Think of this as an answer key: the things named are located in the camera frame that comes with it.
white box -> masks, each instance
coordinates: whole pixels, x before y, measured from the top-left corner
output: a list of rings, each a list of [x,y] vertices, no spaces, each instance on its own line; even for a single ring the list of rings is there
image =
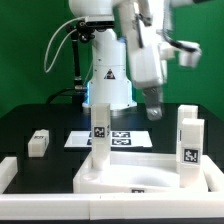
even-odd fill
[[[29,157],[43,157],[49,144],[49,131],[35,131],[33,137],[28,143]]]
[[[182,135],[182,122],[184,118],[195,118],[198,117],[198,106],[194,105],[181,105],[178,108],[177,115],[177,143],[176,143],[176,161],[177,161],[177,172],[180,172],[180,160],[181,160],[181,135]]]
[[[185,118],[182,125],[182,148],[200,149],[202,151],[204,139],[204,120]]]
[[[91,108],[93,167],[104,170],[110,165],[110,104],[95,104]]]

white block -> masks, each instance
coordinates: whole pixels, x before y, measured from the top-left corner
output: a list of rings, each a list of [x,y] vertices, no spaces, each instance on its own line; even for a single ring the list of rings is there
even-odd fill
[[[201,176],[204,120],[185,118],[182,122],[180,187],[189,187]]]
[[[195,118],[198,117],[198,106],[193,105],[181,105],[178,108],[177,115],[177,145],[176,145],[176,161],[177,161],[177,172],[180,172],[180,159],[181,159],[181,136],[182,136],[182,122],[184,118]]]
[[[29,157],[43,157],[49,144],[49,131],[36,131],[28,143]]]
[[[95,104],[91,108],[93,167],[104,170],[110,165],[110,104]]]
[[[94,219],[113,219],[109,222],[119,223],[116,219],[124,220],[122,222],[135,219],[130,222],[136,222],[136,219],[224,217],[223,193],[127,193],[120,196],[116,194],[115,197],[109,196],[105,197],[102,194],[0,195],[0,220],[89,222]],[[100,208],[105,208],[104,214],[101,213]]]
[[[17,159],[16,157],[6,157],[0,164],[0,194],[8,187],[16,173]]]
[[[184,118],[198,118],[198,106],[181,105],[178,108],[177,128],[182,129],[182,122]]]
[[[188,119],[183,120],[182,148],[192,148],[203,150],[204,120]]]

black table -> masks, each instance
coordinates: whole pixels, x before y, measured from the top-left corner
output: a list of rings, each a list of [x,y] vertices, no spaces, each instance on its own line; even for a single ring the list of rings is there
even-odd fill
[[[165,114],[159,121],[149,121],[144,105],[137,111],[111,118],[112,130],[147,130],[155,153],[175,153],[178,104],[165,104]],[[199,118],[205,119],[204,154],[224,168],[224,123],[207,109],[199,106]],[[67,151],[66,139],[72,130],[90,130],[90,115],[75,105],[22,105],[0,119],[0,162],[6,156],[16,156],[18,173],[5,194],[72,193],[72,179],[87,156],[86,150]],[[35,130],[50,131],[50,143],[43,158],[28,157],[28,142]],[[107,223],[224,223],[224,219],[187,220],[111,220]]]

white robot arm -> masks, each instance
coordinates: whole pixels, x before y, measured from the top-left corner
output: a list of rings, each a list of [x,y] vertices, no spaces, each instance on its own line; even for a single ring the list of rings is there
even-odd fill
[[[133,85],[143,90],[148,118],[157,120],[162,117],[161,86],[166,83],[166,61],[173,58],[177,50],[180,51],[180,65],[195,67],[201,56],[197,43],[175,41],[169,37],[171,9],[206,1],[69,0],[69,5],[74,15],[86,16],[87,26],[89,24],[96,30],[100,25],[102,29],[112,28],[113,7],[118,7],[122,33],[127,40]]]

green wall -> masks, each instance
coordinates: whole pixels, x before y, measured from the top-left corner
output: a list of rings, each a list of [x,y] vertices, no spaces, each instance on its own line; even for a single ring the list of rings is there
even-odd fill
[[[1,0],[0,116],[17,105],[44,103],[50,94],[72,86],[69,41],[52,72],[46,75],[43,71],[51,35],[71,18],[67,0]],[[202,104],[224,119],[223,21],[223,0],[175,10],[174,37],[199,42],[203,57],[195,70],[180,68],[176,59],[169,62],[165,102]],[[62,32],[52,52],[64,35]],[[91,45],[80,45],[80,52],[81,72],[85,75],[91,62]],[[139,91],[136,98],[142,102]]]

